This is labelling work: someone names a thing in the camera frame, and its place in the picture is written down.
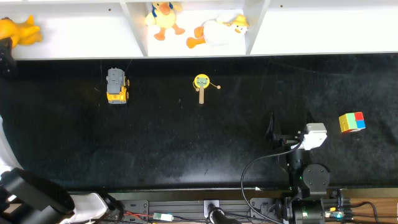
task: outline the blue cube face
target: blue cube face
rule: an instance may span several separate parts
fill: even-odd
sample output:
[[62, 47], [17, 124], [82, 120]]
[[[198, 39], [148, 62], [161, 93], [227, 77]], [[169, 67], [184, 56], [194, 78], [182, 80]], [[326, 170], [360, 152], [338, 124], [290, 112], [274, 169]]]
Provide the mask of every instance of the blue cube face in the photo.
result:
[[357, 121], [356, 125], [358, 128], [365, 128], [365, 121]]

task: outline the white plush duck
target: white plush duck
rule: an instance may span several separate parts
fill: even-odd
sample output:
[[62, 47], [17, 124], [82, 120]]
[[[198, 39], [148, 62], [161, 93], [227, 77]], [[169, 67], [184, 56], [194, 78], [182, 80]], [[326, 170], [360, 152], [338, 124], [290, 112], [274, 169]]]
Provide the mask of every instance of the white plush duck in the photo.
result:
[[222, 16], [216, 20], [209, 20], [203, 26], [195, 29], [195, 37], [187, 39], [187, 46], [192, 49], [198, 44], [212, 46], [225, 45], [244, 36], [249, 24], [243, 15], [238, 15], [233, 22], [222, 22]]

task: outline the duck beak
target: duck beak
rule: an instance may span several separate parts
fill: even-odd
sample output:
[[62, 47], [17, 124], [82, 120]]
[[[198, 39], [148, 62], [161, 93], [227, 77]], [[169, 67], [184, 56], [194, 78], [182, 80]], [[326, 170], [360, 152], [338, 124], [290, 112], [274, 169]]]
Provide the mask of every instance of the duck beak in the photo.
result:
[[168, 4], [167, 2], [161, 4], [161, 5], [159, 6], [159, 10], [160, 10], [160, 12], [161, 12], [163, 15], [166, 15], [166, 16], [167, 16], [167, 15], [170, 13], [169, 4]]

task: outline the black tabletop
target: black tabletop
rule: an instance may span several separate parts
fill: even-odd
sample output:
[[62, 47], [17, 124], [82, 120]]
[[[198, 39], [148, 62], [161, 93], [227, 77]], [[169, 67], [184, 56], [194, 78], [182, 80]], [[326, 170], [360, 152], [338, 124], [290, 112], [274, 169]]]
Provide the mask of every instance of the black tabletop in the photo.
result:
[[[111, 67], [127, 69], [127, 106], [107, 102]], [[272, 111], [288, 134], [308, 112], [325, 124], [312, 159], [332, 187], [396, 186], [397, 72], [396, 54], [19, 62], [17, 78], [0, 79], [0, 115], [23, 168], [68, 189], [239, 187], [248, 162], [277, 152], [264, 139]], [[199, 73], [221, 85], [204, 105]], [[357, 111], [366, 129], [341, 134], [338, 117]], [[289, 184], [277, 158], [246, 181]]]

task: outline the yellow hat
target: yellow hat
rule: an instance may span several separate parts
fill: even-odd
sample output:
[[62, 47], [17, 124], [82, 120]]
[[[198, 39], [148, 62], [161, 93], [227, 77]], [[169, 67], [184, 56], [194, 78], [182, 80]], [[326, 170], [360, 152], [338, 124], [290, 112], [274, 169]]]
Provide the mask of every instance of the yellow hat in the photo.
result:
[[246, 22], [246, 17], [244, 15], [238, 15], [235, 21], [232, 22], [232, 24], [249, 27], [249, 24]]

